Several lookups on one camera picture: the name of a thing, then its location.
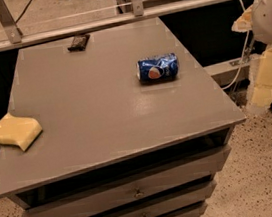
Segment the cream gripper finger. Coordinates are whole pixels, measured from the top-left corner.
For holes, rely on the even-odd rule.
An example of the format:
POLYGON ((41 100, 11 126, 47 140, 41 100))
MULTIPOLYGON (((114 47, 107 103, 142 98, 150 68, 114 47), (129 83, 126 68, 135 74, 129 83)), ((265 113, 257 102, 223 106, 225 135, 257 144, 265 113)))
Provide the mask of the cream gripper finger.
POLYGON ((272 45, 267 47, 259 60, 251 102, 265 108, 272 103, 272 45))
POLYGON ((234 32, 246 33, 252 30, 252 7, 245 9, 243 14, 233 22, 231 30, 234 32))

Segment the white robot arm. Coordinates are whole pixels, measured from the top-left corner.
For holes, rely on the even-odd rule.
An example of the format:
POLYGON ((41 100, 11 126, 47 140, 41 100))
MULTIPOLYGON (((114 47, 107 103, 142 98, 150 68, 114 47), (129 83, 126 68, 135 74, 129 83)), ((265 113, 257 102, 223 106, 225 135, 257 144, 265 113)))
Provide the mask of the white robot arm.
POLYGON ((234 32, 252 31, 254 39, 267 48, 260 57, 251 103, 269 107, 272 103, 272 0, 254 0, 232 24, 234 32))

